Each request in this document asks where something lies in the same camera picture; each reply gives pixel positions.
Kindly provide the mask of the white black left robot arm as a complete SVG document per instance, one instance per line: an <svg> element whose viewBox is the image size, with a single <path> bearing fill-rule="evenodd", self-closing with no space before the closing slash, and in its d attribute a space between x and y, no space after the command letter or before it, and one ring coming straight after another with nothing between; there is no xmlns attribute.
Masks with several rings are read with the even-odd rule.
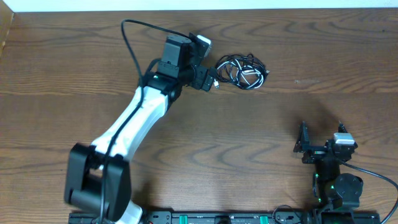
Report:
<svg viewBox="0 0 398 224"><path fill-rule="evenodd" d="M131 200L129 163L184 86L210 90L216 69L201 63L211 45L202 35L168 35L162 57L151 61L119 118L89 146L72 147L64 200L82 213L71 213L69 223L139 223L143 210Z"/></svg>

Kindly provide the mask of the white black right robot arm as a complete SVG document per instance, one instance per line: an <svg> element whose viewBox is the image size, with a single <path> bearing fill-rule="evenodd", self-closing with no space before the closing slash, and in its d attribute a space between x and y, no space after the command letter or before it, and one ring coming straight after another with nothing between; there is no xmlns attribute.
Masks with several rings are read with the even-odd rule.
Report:
<svg viewBox="0 0 398 224"><path fill-rule="evenodd" d="M302 153L304 164L313 164L312 190L319 205L311 209L304 223L354 223L353 210L359 207L363 192L362 178L341 173L340 166L351 159L358 147L343 124L322 146L310 143L308 127L302 122L294 152Z"/></svg>

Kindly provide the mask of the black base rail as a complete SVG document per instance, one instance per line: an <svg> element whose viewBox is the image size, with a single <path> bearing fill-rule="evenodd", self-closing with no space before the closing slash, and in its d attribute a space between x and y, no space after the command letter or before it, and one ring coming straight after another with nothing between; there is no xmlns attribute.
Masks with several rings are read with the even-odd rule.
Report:
<svg viewBox="0 0 398 224"><path fill-rule="evenodd" d="M315 223L315 219L300 212L281 210L267 213L192 213L170 211L145 211L138 224L275 224L275 223ZM377 224L380 217L376 213L324 213L322 223Z"/></svg>

